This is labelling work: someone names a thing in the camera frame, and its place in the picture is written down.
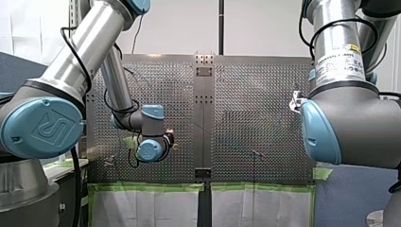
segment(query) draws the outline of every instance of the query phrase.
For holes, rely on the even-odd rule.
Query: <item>robotic arm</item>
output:
[[[164,130],[164,108],[135,107],[113,48],[121,31],[149,7],[149,0],[95,0],[71,39],[78,58],[65,46],[40,78],[26,81],[7,103],[0,101],[0,157],[44,159],[70,150],[83,131],[82,97],[100,66],[112,102],[112,124],[143,134],[136,154],[143,162],[160,161],[166,155],[173,135]]]
[[[358,36],[356,22],[346,20],[356,19],[360,7],[367,22]],[[335,165],[399,168],[401,102],[380,99],[366,76],[401,12],[401,1],[312,0],[305,9],[317,32],[313,90],[300,108],[308,156]]]

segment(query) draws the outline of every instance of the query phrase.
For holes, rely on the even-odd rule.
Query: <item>ur robot logo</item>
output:
[[[60,147],[73,128],[73,120],[50,109],[44,114],[44,117],[42,117],[41,121],[33,131],[32,136],[38,140],[46,142],[47,144]]]

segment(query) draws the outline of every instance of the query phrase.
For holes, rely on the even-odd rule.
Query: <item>white wall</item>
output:
[[[0,0],[0,51],[49,64],[63,46],[68,0]]]
[[[68,0],[0,0],[0,51],[50,63],[63,41],[60,27],[68,21]],[[225,54],[302,56],[308,49],[298,35],[301,1],[226,0]],[[117,43],[130,53],[139,20]],[[401,18],[388,40],[388,54],[377,68],[378,87],[401,90]],[[306,38],[313,29],[304,22]],[[144,17],[137,54],[218,53],[218,0],[152,0]]]

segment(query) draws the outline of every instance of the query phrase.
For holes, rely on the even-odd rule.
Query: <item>blue joint cap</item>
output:
[[[165,119],[165,108],[161,105],[144,105],[142,107],[142,114],[150,118],[163,120]]]
[[[144,162],[155,162],[163,154],[162,146],[155,140],[147,139],[139,145],[137,158]]]
[[[150,0],[126,0],[138,15],[144,15],[150,10]]]
[[[74,104],[59,97],[42,97],[9,113],[0,127],[0,141],[15,156],[47,159],[69,151],[82,131],[82,115]]]
[[[311,80],[313,80],[314,78],[316,77],[316,70],[315,69],[312,69],[312,70],[310,70],[310,72],[309,72],[309,81],[311,81]]]
[[[312,100],[301,107],[302,131],[306,154],[316,162],[341,163],[340,145],[327,117]]]
[[[112,124],[113,128],[115,129],[124,130],[124,126],[118,123],[113,114],[110,116],[110,124]]]
[[[371,82],[373,85],[377,85],[377,73],[376,73],[376,72],[373,72],[373,75],[372,75],[372,77],[371,77],[370,82]]]

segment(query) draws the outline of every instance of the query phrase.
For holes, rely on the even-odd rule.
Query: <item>perforated metal panel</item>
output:
[[[88,100],[94,105],[93,109],[88,108],[88,119],[95,120],[93,123],[88,122],[88,130],[94,129],[95,135],[95,138],[88,138],[93,160],[90,181],[192,183],[193,57],[126,56],[124,60],[124,66],[134,74],[126,73],[131,96],[141,104],[165,106],[165,127],[174,129],[179,149],[171,151],[173,154],[161,163],[140,164],[138,168],[132,168],[128,163],[129,150],[122,142],[122,138],[131,134],[111,128],[111,111],[103,101],[104,81],[102,76],[98,75],[94,81],[94,91],[89,94]]]
[[[301,58],[215,58],[213,181],[312,180],[300,116],[288,107],[294,89],[307,94],[309,70]]]
[[[288,106],[294,89],[307,94],[308,59],[214,57],[207,66],[213,68],[210,77],[197,76],[195,56],[135,55],[125,62],[134,73],[126,74],[131,96],[165,106],[165,126],[175,130],[179,150],[159,164],[130,167],[121,139],[131,135],[111,128],[98,76],[87,96],[91,182],[192,183],[195,167],[211,167],[214,182],[312,181],[300,116]],[[211,149],[205,145],[210,134]]]

